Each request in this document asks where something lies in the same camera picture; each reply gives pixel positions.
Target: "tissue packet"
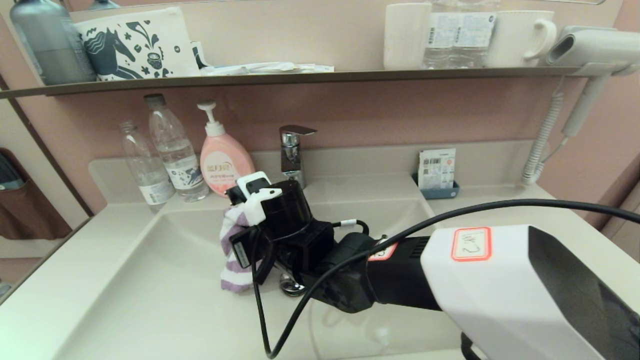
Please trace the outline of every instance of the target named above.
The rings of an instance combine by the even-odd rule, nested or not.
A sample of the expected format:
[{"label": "tissue packet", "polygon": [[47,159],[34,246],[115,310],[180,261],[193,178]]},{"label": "tissue packet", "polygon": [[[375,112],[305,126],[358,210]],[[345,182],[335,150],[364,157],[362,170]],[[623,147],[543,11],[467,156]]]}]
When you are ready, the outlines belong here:
[{"label": "tissue packet", "polygon": [[420,189],[451,189],[456,166],[456,149],[420,151],[418,187]]}]

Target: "faucet handle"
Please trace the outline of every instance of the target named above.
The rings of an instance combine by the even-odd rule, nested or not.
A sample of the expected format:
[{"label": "faucet handle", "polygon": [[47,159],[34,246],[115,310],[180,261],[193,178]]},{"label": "faucet handle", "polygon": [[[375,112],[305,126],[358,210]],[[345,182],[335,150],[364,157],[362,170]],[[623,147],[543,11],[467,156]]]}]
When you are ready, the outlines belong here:
[{"label": "faucet handle", "polygon": [[300,135],[311,135],[317,130],[299,125],[285,125],[280,128],[282,146],[294,147],[300,143]]}]

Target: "handwritten label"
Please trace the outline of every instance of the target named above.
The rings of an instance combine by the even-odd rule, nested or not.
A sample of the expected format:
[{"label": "handwritten label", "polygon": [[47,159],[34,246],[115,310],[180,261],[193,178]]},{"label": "handwritten label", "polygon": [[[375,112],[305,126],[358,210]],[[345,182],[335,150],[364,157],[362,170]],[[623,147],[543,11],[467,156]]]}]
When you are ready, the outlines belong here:
[{"label": "handwritten label", "polygon": [[472,227],[454,234],[451,257],[455,261],[486,261],[491,257],[491,229]]},{"label": "handwritten label", "polygon": [[[387,241],[387,239],[382,239],[380,241],[378,241],[378,243],[376,244],[379,245],[385,241]],[[377,253],[369,256],[369,261],[384,261],[384,260],[388,260],[389,258],[391,258],[391,255],[394,254],[394,251],[396,251],[396,247],[398,247],[398,243],[395,243],[393,245],[391,245],[390,247],[387,247],[384,250],[378,251]]]}]

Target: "bottle cap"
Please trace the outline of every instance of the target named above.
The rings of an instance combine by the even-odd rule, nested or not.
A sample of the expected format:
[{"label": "bottle cap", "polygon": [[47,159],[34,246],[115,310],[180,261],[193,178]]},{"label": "bottle cap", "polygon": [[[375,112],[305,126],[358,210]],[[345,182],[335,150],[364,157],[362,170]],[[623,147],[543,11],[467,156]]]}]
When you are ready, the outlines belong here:
[{"label": "bottle cap", "polygon": [[209,118],[209,122],[204,127],[205,131],[207,131],[207,136],[221,136],[226,133],[225,126],[213,118],[213,109],[215,107],[216,102],[213,100],[198,103],[198,109],[205,111]]},{"label": "bottle cap", "polygon": [[162,94],[145,95],[145,102],[150,109],[166,105],[166,100]]},{"label": "bottle cap", "polygon": [[138,127],[133,123],[133,121],[125,121],[120,124],[120,132],[123,134],[130,133],[131,131],[137,130]]}]

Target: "chrome faucet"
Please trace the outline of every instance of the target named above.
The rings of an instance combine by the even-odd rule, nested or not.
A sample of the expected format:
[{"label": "chrome faucet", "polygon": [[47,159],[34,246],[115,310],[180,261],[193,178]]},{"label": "chrome faucet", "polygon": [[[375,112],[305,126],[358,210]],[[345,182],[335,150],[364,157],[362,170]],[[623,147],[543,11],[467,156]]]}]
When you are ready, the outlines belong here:
[{"label": "chrome faucet", "polygon": [[290,180],[297,180],[304,189],[307,186],[302,166],[300,135],[311,135],[317,130],[298,125],[286,125],[280,128],[280,163],[282,173]]}]

